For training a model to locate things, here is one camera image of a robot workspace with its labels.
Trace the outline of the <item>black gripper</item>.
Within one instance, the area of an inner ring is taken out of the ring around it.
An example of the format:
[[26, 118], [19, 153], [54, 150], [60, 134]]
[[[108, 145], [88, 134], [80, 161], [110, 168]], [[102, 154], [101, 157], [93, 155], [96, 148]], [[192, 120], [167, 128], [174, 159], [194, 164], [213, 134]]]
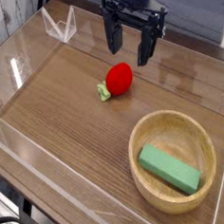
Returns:
[[110, 52], [115, 55], [122, 47], [121, 25], [141, 29], [138, 65], [146, 65], [163, 37], [168, 9], [157, 0], [102, 0], [101, 10]]

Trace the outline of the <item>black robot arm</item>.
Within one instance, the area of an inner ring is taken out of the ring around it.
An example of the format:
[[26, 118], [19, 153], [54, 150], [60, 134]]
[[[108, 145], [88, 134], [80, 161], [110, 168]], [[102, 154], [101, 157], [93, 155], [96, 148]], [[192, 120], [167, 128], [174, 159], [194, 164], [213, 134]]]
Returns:
[[146, 65], [165, 33], [167, 8], [156, 0], [102, 0], [101, 10], [110, 52], [122, 48], [122, 26], [129, 26], [141, 32], [138, 65]]

